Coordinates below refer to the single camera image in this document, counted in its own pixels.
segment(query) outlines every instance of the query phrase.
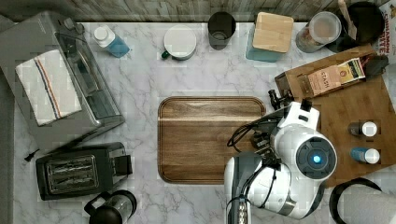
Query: white mug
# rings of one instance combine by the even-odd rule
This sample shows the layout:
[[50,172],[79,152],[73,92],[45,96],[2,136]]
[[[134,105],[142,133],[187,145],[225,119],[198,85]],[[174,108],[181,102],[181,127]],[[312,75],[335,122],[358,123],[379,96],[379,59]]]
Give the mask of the white mug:
[[161,55],[163,59],[172,55],[177,60],[187,60],[195,52],[197,38],[194,31],[185,25],[170,28],[163,38],[166,51]]

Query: marble countertop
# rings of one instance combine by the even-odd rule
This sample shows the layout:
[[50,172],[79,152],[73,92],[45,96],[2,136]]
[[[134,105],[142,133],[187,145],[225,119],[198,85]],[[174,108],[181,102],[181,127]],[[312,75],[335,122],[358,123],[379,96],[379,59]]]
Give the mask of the marble countertop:
[[[110,56],[92,39],[92,31],[107,24],[132,49],[118,59]],[[313,54],[299,51],[295,34],[304,23],[295,23],[290,51],[277,63],[250,61],[245,58],[248,31],[253,23],[238,23],[226,49],[217,51],[208,44],[204,23],[186,23],[197,36],[197,49],[187,61],[163,60],[163,36],[175,23],[84,23],[86,38],[126,122],[87,144],[122,142],[132,155],[134,174],[119,189],[128,189],[138,207],[128,223],[213,223],[222,224],[225,195],[222,185],[174,185],[165,183],[157,171],[157,112],[162,100],[170,96],[256,96],[271,107],[268,91],[277,87],[274,77],[293,67],[332,55],[327,49]],[[396,82],[384,78],[394,101]],[[36,149],[27,124],[16,106],[14,155],[13,223],[88,223],[83,210],[94,195],[41,201],[38,193],[35,161],[23,158]],[[370,176],[379,183],[387,176],[393,183],[396,168]],[[388,192],[396,192],[389,187]],[[303,220],[254,209],[252,223],[333,223],[325,197],[319,209]]]

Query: white towel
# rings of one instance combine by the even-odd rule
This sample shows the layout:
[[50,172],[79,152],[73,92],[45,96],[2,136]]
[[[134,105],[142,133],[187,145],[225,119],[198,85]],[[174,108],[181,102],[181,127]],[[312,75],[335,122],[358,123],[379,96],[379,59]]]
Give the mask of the white towel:
[[43,53],[15,68],[38,126],[81,110],[76,90],[59,50]]

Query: small bottle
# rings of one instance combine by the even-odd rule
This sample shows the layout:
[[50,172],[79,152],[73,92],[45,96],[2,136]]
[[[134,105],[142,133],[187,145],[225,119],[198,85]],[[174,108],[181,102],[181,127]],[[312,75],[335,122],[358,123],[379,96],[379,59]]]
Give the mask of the small bottle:
[[377,131],[376,124],[371,121],[353,122],[350,123],[347,128],[349,133],[355,136],[359,136],[363,134],[367,137],[373,137]]
[[378,150],[368,147],[354,147],[350,150],[350,156],[355,161],[362,161],[370,164],[377,163],[381,157]]
[[120,58],[129,52],[128,46],[125,42],[107,26],[102,25],[93,33],[93,38],[96,43],[108,52]]

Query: french press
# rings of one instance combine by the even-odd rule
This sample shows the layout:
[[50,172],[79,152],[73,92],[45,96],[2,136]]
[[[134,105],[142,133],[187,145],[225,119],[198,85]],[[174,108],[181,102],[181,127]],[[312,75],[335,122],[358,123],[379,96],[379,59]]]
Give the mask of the french press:
[[[105,202],[95,208],[93,204],[99,199]],[[90,214],[90,224],[124,224],[136,211],[136,198],[128,190],[117,190],[111,195],[108,192],[99,194],[89,201],[84,210]]]

